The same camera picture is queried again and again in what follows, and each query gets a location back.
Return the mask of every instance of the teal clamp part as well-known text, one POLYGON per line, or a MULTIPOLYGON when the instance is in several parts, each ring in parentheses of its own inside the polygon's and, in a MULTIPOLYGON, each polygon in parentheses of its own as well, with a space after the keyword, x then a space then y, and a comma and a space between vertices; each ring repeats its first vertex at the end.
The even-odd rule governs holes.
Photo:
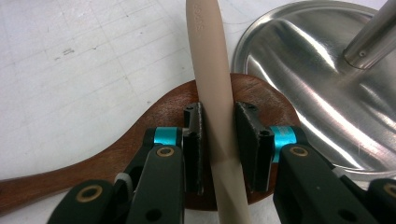
POLYGON ((297 137, 290 126, 271 126, 275 136, 275 156, 273 162, 279 162, 280 149, 287 144, 297 143, 297 137))
POLYGON ((177 127, 158 127, 154 134, 154 144, 176 146, 177 127))

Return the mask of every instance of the wooden paddle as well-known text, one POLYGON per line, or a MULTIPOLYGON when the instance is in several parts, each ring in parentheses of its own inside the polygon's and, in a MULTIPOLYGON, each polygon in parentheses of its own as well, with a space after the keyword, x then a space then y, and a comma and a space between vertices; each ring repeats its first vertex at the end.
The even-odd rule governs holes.
MULTIPOLYGON (((232 74, 231 77, 234 100, 256 105, 260 110, 263 125, 300 125, 290 102, 269 84, 247 75, 232 74)), ((198 102, 198 94, 195 81, 191 81, 166 93, 119 140, 99 154, 63 169, 1 181, 0 216, 70 189, 88 179, 104 179, 112 182, 116 174, 124 170, 140 148, 147 128, 183 127, 183 108, 195 102, 198 102)), ((186 194, 186 207, 216 210, 208 156, 207 153, 204 154, 204 195, 186 194)), ((247 190, 249 203, 255 203, 273 192, 276 170, 276 165, 273 165, 268 192, 250 193, 247 190)))

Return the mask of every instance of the metal bowl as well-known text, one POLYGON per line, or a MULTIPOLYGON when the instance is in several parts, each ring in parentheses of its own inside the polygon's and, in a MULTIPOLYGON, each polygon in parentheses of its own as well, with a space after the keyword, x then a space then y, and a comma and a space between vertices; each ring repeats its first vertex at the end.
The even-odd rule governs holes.
POLYGON ((246 30, 233 58, 233 72, 285 94, 311 145, 363 188, 396 176, 396 52, 370 70, 343 58, 374 14, 331 1, 280 7, 246 30))

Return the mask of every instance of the clamp jaw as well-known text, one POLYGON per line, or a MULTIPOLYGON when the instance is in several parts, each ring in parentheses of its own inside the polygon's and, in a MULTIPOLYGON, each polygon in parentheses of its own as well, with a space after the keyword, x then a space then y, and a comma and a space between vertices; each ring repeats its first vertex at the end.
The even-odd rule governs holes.
MULTIPOLYGON (((262 126, 255 105, 237 102, 235 121, 248 191, 267 191, 271 164, 279 162, 274 202, 282 223, 396 220, 396 180, 360 189, 346 175, 334 174, 340 168, 316 152, 300 128, 262 126)), ((184 108, 184 123, 147 129, 114 185, 89 180, 73 187, 49 223, 183 223, 185 192, 204 192, 200 103, 184 108)))

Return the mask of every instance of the metal pole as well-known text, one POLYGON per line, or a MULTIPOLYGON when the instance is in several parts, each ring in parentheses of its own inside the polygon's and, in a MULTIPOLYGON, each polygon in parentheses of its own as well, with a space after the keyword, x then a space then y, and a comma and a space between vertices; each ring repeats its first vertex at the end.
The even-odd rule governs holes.
POLYGON ((395 48, 396 0, 388 0, 353 38, 344 57, 356 68, 369 69, 395 48))

